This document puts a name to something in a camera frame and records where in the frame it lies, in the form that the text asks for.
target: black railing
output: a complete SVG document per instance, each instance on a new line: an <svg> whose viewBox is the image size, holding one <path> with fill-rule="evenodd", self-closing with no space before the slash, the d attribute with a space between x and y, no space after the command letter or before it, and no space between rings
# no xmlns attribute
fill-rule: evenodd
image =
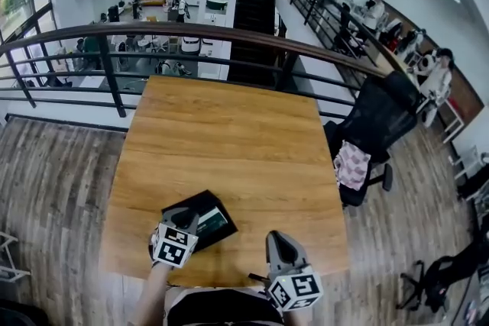
<svg viewBox="0 0 489 326"><path fill-rule="evenodd" d="M290 0L290 4L296 6L304 17L304 24L316 33L324 48L374 67L378 57L383 56L393 69L401 70L389 50L363 26L355 10L348 10L348 5L340 5L335 0ZM338 67L338 71L344 80L361 86L364 79L361 73L353 69L345 71L343 67Z"/></svg>
<svg viewBox="0 0 489 326"><path fill-rule="evenodd" d="M181 54L181 53L169 53L170 48L160 48L159 50L152 50L147 52L128 51L120 52L111 50L112 35L120 37L121 35L130 35L130 38L136 40L139 35L153 35L153 36L165 36L165 37L198 37L208 38L211 40L223 40L235 42L244 42L247 44L258 45L262 47L268 47L270 50L274 50L275 53L282 53L285 61L281 68L277 66L266 66L258 63L250 63L236 60L226 60L215 57L202 57L199 54ZM69 40L80 37L94 37L96 39L97 51L85 52L85 53L67 53L42 56L38 58L14 61L11 52L18 48L25 48L32 44L45 44L46 42ZM314 98L320 101L331 102L337 105L353 106L352 100L345 100L337 98L335 96L317 95L308 91L302 91L294 88L293 80L297 79L310 79L317 82L323 82L327 85L341 86L346 89L358 90L357 86L351 86L346 82L338 80L328 79L321 76L303 73L294 70L294 65L298 59L298 56L307 56L319 60L324 60L335 65L346 66L357 71L363 72L368 75L374 75L384 77L384 73L374 67L363 66L353 59L346 56L334 53L329 50L314 47L312 45L303 44L293 40L286 40L283 38L270 36L268 34L260 34L251 31L242 31L239 29L231 29L227 27L214 27L203 24L176 24L172 22L135 22L135 23L111 23L111 24L91 24L79 27L70 27L67 29L61 29L58 31L50 31L48 33L38 34L33 37L28 37L21 40L16 40L8 44L0 46L0 57L6 55L8 64L0 66L10 67L13 75L0 77L0 80L12 80L15 81L15 85L12 87L0 88L0 93L8 92L8 95L0 96L0 100L7 101L27 101L30 102L32 107L36 107L37 102L48 102L57 104L71 104L71 105L92 105L117 108L121 117L126 116L126 109L134 109L134 105L125 103L126 95L140 95L141 91L135 91L133 88L128 88L131 83L144 84L147 78L151 75L156 75L155 66L159 60L179 60L182 62L199 62L214 64L224 64L230 67L239 66L252 71L253 69L266 69L275 75L274 87L263 87L253 84L245 84L238 82L229 82L225 80L210 79L213 82L227 82L233 84L241 84L245 86L253 86L258 88L275 89L277 91L288 92L296 95L306 96ZM36 63L46 61L56 61L65 59L82 59L86 60L86 63L77 71L67 72L48 72L48 73L36 73L21 75L18 72L18 65L23 63ZM124 72L121 71L120 59L126 59L130 63L131 60L145 59L150 63L146 65L146 70L149 72L142 72L140 66L136 65L131 68L128 67ZM101 83L101 87L80 87L80 86L68 86L66 83L64 86L60 82L61 79L71 76L103 76L105 81ZM33 79L33 77L47 78L47 83L43 86L29 86L25 80ZM83 100L79 100L78 96L74 95L73 99L66 98L51 98L45 95L39 95L38 92L85 92L85 93L106 93L110 94L112 100L104 100L103 102L89 100L89 95L84 95ZM331 118L345 118L344 115L333 112L319 112L323 116L329 116Z"/></svg>

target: wooden floor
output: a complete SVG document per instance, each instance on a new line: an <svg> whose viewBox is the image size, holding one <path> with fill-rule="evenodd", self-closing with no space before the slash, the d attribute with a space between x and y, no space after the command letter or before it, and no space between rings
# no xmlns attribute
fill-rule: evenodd
<svg viewBox="0 0 489 326"><path fill-rule="evenodd" d="M351 268L324 278L311 326L419 324L394 309L398 274L469 242L468 212L455 200L440 140L418 127L397 142L391 192L372 188L365 204L345 211ZM53 325L126 323L142 281L98 269L123 142L114 132L10 120L0 138L0 229L19 237L19 266L33 276L1 284L0 296L42 308ZM452 312L464 287L450 288Z"/></svg>

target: metal railing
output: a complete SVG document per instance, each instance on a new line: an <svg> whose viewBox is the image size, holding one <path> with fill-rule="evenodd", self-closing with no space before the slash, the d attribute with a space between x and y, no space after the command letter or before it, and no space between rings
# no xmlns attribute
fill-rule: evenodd
<svg viewBox="0 0 489 326"><path fill-rule="evenodd" d="M392 54L361 23L354 10L335 0L290 0L316 33L324 48L356 59L366 66L377 66L377 57L383 56L393 69L401 70ZM345 81L361 86L364 75L353 69L337 67Z"/></svg>
<svg viewBox="0 0 489 326"><path fill-rule="evenodd" d="M259 63L250 63L237 60L226 60L215 57L204 57L196 54L181 54L181 53L169 53L163 50L157 51L128 51L128 52L118 52L110 49L110 40L112 35L142 35L142 34L152 34L157 36L166 37L198 37L207 38L211 40L223 40L231 41L232 43L242 42L247 44L253 44L257 46L262 46L274 50L275 53L282 53L284 55L285 61L283 66L280 68L278 66L266 66ZM15 61L12 57L12 51L18 48L29 47L32 44L45 44L51 41L59 40L69 40L73 38L80 37L94 37L96 39L96 45L98 50L95 52L88 53L65 53L57 54L52 56L42 56L37 58L32 58L28 60ZM91 106L103 106L112 107L118 110L120 117L126 116L126 109L135 109L135 105L128 105L124 103L124 97L127 98L128 95L140 95L141 91L133 91L127 89L127 83L121 82L122 80L131 78L136 79L138 82L144 83L147 78L151 75L155 75L154 68L158 63L158 60L179 60L186 62L199 62L203 61L205 63L213 64L224 64L230 67L238 66L241 69L243 67L252 71L253 69L266 69L274 74L275 85L273 88L281 92L288 92L296 95L306 96L314 98L320 101L331 102L338 105L353 106L354 102L337 98L335 96L325 96L317 95L308 91L301 91L300 89L295 89L291 87L293 85L293 80L298 79L309 79L317 82L323 82L325 84L341 86L346 89L359 90L357 86L349 85L346 82L341 82L334 79L328 79L322 76L317 76L309 73L304 73L300 71L293 70L294 65L298 59L298 56L312 57L318 60L324 60L335 65L341 65L348 68L355 69L362 73L384 77L385 74L374 67L364 66L359 64L356 60L351 59L341 54L324 50L319 47L314 47L312 45L303 44L294 40L286 40L283 38L270 36L268 34L256 33L253 31L243 31L239 29L231 29L228 27L215 27L208 26L204 24L177 24L172 22L135 22L135 23L110 23L110 24L91 24L79 27L69 27L66 29L60 29L57 31L50 31L43 34L38 34L33 37L24 38L21 40L16 40L8 44L0 46L0 58L5 55L8 64L0 66L10 67L13 72L12 76L2 76L0 80L12 80L15 81L15 85L12 87L0 88L0 100L6 101L26 101L30 102L33 108L36 107L38 102L48 102L57 104L71 104L71 105L91 105ZM132 72L122 72L120 66L118 65L118 59L125 58L128 60L145 59L149 61L149 69L151 72L138 72L137 67ZM37 74L25 74L21 75L18 72L18 65L23 63L36 63L36 62L48 62L63 59L87 59L91 61L92 64L99 64L100 69L93 69L90 67L85 67L79 71L66 71L66 72L48 72L48 73L37 73ZM74 87L74 86L59 86L51 87L52 83L46 83L44 86L29 86L25 82L26 79L33 79L33 77L47 78L49 80L53 78L66 78L71 76L103 76L105 82L101 84L100 88L93 87ZM266 88L263 86L257 86L254 84L229 82L226 80L215 80L209 79L213 82L224 82L240 84L244 86L253 86L258 88ZM77 94L73 95L73 98L65 95L63 98L46 98L45 96L39 96L37 92L85 92L85 93L106 93L110 94L112 100L105 100L99 102L96 100L88 100L88 95L83 95L83 100L79 100ZM330 118L346 118L344 115L332 112L319 112L323 116Z"/></svg>

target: staircase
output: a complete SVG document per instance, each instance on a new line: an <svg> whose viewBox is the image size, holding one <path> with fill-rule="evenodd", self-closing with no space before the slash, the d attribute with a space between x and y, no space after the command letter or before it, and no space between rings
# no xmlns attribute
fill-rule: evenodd
<svg viewBox="0 0 489 326"><path fill-rule="evenodd" d="M235 12L235 28L274 34L275 0L238 0ZM231 60L274 66L276 54L270 49L234 43ZM228 80L261 86L274 86L274 74L265 69L232 66Z"/></svg>

